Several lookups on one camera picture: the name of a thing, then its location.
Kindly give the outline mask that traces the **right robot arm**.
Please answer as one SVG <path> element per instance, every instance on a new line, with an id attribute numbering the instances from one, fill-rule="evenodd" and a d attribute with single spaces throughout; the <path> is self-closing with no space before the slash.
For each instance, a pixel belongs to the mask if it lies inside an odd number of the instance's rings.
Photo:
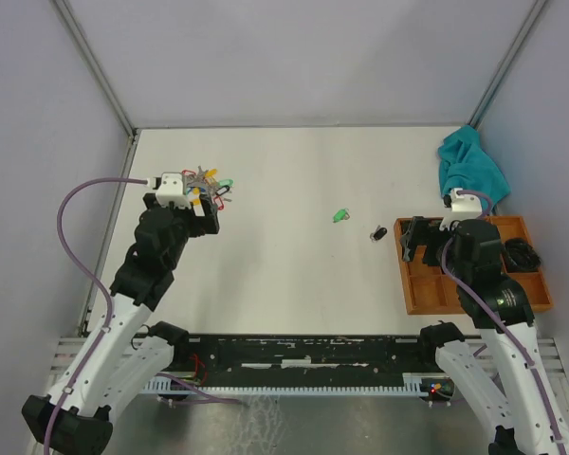
<path id="1" fill-rule="evenodd" d="M 412 218 L 399 239 L 401 260 L 423 246 L 423 263 L 456 285 L 463 311 L 479 331 L 501 382 L 478 364 L 455 324 L 421 330 L 417 362 L 441 369 L 490 438 L 490 454 L 569 454 L 569 424 L 560 411 L 539 351 L 535 318 L 523 287 L 504 272 L 503 243 L 486 219 Z"/>

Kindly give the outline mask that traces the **green key tag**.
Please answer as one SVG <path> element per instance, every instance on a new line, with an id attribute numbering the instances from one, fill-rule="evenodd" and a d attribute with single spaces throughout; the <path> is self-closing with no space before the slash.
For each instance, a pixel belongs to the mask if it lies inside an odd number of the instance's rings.
<path id="1" fill-rule="evenodd" d="M 350 218 L 350 212 L 349 209 L 339 209 L 334 215 L 333 215 L 333 222 L 334 223 L 339 223 L 342 221 L 346 221 Z"/>

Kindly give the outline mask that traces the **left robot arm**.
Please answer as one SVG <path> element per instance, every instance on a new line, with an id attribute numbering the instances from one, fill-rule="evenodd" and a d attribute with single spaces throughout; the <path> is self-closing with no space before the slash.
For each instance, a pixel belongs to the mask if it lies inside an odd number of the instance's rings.
<path id="1" fill-rule="evenodd" d="M 110 286 L 110 308 L 63 376 L 44 396 L 31 395 L 22 415 L 45 453 L 101 454 L 114 425 L 141 390 L 167 367 L 191 358 L 189 334 L 168 322 L 148 330 L 138 351 L 124 358 L 138 329 L 174 282 L 174 270 L 191 238 L 219 231 L 218 208 L 201 195 L 202 215 L 144 196 L 135 241 Z"/>

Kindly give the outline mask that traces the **metal keyring with coloured keys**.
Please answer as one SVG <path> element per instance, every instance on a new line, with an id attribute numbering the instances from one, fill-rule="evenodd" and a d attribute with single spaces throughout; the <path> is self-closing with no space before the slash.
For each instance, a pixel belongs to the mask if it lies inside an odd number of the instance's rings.
<path id="1" fill-rule="evenodd" d="M 233 190 L 233 179 L 218 180 L 216 169 L 203 170 L 201 167 L 196 171 L 184 169 L 181 173 L 186 178 L 186 195 L 193 208 L 201 206 L 201 195 L 207 195 L 219 211 L 230 202 L 228 194 Z"/>

